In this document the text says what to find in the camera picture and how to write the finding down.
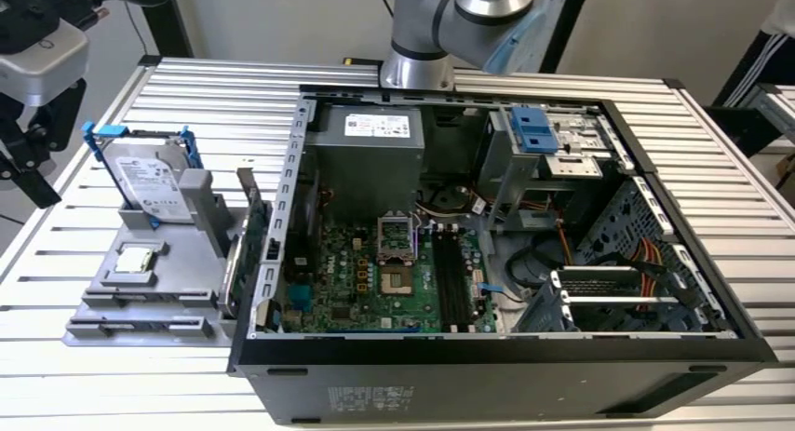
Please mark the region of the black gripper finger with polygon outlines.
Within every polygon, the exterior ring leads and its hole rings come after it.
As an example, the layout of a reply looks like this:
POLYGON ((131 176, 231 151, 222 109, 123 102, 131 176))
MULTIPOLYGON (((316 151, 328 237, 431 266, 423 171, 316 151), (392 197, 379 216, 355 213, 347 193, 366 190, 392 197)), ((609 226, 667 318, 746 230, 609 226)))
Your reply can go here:
POLYGON ((30 147, 16 121, 2 122, 2 180, 23 189, 30 171, 30 147))
POLYGON ((71 141, 86 93, 86 80, 78 80, 66 91, 36 109, 27 131, 15 143, 15 182, 38 208, 46 209, 62 201, 39 167, 54 153, 62 152, 71 141))

